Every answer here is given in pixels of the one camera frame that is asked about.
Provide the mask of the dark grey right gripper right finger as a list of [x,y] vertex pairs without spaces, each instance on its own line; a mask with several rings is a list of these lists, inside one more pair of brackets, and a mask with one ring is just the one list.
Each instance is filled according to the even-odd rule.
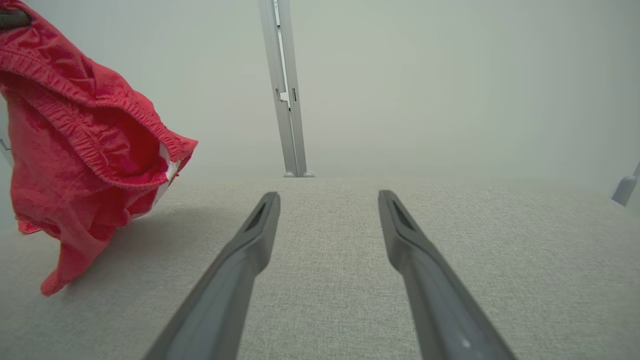
[[404,280],[423,360],[514,360],[397,194],[379,191],[378,211],[388,259]]

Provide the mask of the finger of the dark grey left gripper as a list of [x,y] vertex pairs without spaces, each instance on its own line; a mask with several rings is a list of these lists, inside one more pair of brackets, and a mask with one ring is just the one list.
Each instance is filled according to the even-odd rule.
[[32,25],[31,16],[20,9],[0,9],[0,29],[13,30]]

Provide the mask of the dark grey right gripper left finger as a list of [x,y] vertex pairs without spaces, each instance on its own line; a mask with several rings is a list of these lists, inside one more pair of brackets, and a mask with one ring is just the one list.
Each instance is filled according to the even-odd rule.
[[265,193],[147,351],[147,360],[235,360],[256,277],[268,266],[281,214]]

